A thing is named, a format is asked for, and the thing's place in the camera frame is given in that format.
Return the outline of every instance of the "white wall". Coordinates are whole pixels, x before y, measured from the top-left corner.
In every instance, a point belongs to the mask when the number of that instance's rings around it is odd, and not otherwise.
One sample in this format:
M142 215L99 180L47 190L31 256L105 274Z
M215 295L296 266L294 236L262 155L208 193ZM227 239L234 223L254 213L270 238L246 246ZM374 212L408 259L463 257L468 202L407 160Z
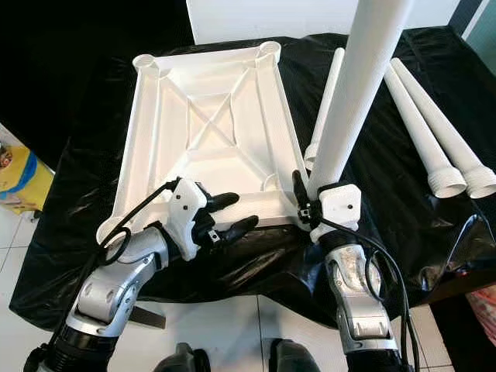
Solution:
M407 28L444 26L460 0L415 0ZM197 44L349 33L358 0L187 0Z
M21 141L19 141L16 136L10 133L7 128L5 128L0 123L0 142L6 146L22 146Z

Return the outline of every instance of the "floor tile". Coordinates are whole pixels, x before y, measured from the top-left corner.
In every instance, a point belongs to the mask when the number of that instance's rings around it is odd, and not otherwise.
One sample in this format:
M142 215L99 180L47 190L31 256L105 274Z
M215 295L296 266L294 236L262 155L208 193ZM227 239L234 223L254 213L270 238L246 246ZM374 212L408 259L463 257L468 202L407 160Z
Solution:
M21 217L0 206L0 248L9 248Z
M0 273L2 272L3 263L5 262L8 252L9 248L0 248Z
M273 339L292 339L305 346L322 372L347 372L339 331L329 329L279 305L259 297L263 365L268 372L270 345Z
M450 356L430 307L424 305L413 308L412 317L429 368L451 365Z
M9 310L9 302L27 248L10 250L0 273L0 360L2 370L22 370L31 350L47 342L51 333L42 331Z
M401 319L397 317L395 320L391 322L391 328L393 329L394 337L396 338L396 343L398 345L398 348L400 347L400 336L401 336ZM422 351L421 344L418 344L418 357L420 359L420 367L427 367L427 362L425 360L424 353ZM410 335L408 334L407 337L407 353L408 353L408 361L410 364L413 366L413 351L412 351L412 341L410 340Z
M177 343L205 349L212 372L263 372L257 298L234 297L202 304L140 303L166 316L166 329L130 323L109 370L150 370L174 353Z
M33 238L34 230L38 225L38 220L31 222L29 220L29 215L26 213L22 214L21 222L19 223L19 228L12 241L12 247L17 246L28 246L31 243L31 238Z
M429 367L429 372L455 372L453 366Z

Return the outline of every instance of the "black cable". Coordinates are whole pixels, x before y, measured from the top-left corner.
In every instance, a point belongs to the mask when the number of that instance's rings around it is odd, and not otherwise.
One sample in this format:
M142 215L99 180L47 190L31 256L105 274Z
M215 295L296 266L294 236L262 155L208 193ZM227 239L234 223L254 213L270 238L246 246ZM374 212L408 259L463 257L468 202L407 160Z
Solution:
M154 200L158 195L160 195L164 190L173 191L176 188L178 182L179 182L179 178L171 182L166 182L165 184L160 186L152 194L146 197L145 200L143 200L135 208L133 208L131 212L129 212L126 216L124 216L124 218L121 221L119 221L119 223L112 229L112 231L102 240L102 242L99 244L100 249L98 250L98 252L92 254L90 259L83 266L79 274L79 277L77 278L76 286L74 287L74 292L71 295L71 299L68 302L67 307L64 309L64 312L60 316L59 324L53 331L52 337L48 342L48 348L53 347L53 345L55 344L57 337L60 335L60 331L64 327L65 319L69 315L69 312L71 311L72 304L74 304L74 302L76 301L76 297L78 296L79 291L81 290L81 286L83 285L84 281L89 276L89 274L95 269L95 266L98 264L98 262L100 261L100 263L104 265L111 264L112 262L115 262L126 250L127 244L129 243L131 238L130 235L131 230L129 230L124 225L127 222L129 222L129 220L132 217L134 217L139 211L141 211L141 209L145 208L146 205L148 205L152 200ZM105 256L107 253L107 249L106 249L107 244L109 244L109 242L120 233L126 234L126 237L122 241L122 245L119 247L119 250L109 260L106 260Z
M383 257L388 261L388 263L392 266L392 270L394 271L395 276L398 279L398 286L400 289L400 296L401 296L401 362L405 365L408 366L408 354L407 354L407 348L406 348L406 332L408 328L408 332L410 333L410 339L412 340L412 351L413 351L413 356L414 356L414 365L415 365L415 372L420 371L420 365L419 365L419 345L417 343L417 337L415 334L415 329L413 328L413 323L412 319L410 317L410 307L408 304L408 294L406 291L405 287L405 282L403 281L403 277L401 275L400 268L398 267L398 264L394 260L394 258L389 254L386 249L376 242L375 240L368 238L359 232L353 231L352 229L348 229L347 227L340 225L339 223L335 223L332 221L329 221L328 219L324 219L323 217L320 218L320 222L322 222L325 225L328 225L330 227L333 227L334 229L343 231L345 233L349 233L352 236L355 236L358 240L360 240L363 243L368 243L372 248L374 249L373 253L370 255L370 258L373 257L375 254L380 253L383 255ZM371 286L371 280L370 280L370 272L366 270L365 272L365 278L367 281L367 286L369 288L370 293L377 299L380 299L380 296L377 295L375 292L374 288Z

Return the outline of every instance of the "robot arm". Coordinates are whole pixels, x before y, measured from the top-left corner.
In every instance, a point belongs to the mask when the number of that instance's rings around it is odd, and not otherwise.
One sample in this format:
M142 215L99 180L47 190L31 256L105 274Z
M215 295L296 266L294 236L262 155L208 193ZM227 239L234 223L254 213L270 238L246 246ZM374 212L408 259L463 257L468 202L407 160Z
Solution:
M360 235L355 233L360 219L360 189L354 184L330 185L319 190L317 201L310 201L299 172L294 172L293 181L300 219L310 224L312 241L326 253L329 286L337 303L336 322L349 371L412 370L404 355L404 343L400 357L388 313L377 295L381 288L379 270L366 259L356 238ZM399 269L395 274L401 276ZM408 317L408 299L403 300Z
M225 232L213 229L210 213L238 200L233 193L212 197L200 184L178 180L167 204L167 222L127 232L110 244L104 263L82 284L53 347L35 350L25 370L107 371L140 289L157 271L179 257L192 260L200 248L229 245L255 227L258 218L251 216Z

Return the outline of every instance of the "white tube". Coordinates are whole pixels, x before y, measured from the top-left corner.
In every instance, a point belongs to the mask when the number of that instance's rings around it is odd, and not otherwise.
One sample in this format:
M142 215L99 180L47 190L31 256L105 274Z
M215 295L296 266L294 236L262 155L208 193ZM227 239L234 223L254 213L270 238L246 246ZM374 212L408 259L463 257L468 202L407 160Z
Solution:
M305 151L305 156L303 157L305 166L310 171L313 168L313 163L315 161L315 157L317 156L317 149L319 148L320 137L322 137L324 124L326 123L327 115L329 114L329 107L331 105L332 95L334 94L334 88L336 87L336 82L338 80L339 70L341 70L343 58L344 49L336 49L334 51L334 56L332 57L329 76L327 77L327 82L325 83L326 87L324 89L324 94L322 95L322 101L320 103L317 121L315 122L315 128L313 129L312 141L308 145L307 150Z
M412 0L361 0L313 172L308 194L339 181L407 19Z
M467 182L468 195L471 198L483 198L495 193L496 174L481 163L477 155L404 64L398 58L393 58L391 65L448 157L455 167L462 172Z
M424 163L432 192L437 198L451 198L464 192L467 184L462 174L449 162L394 68L391 65L387 68L384 80Z

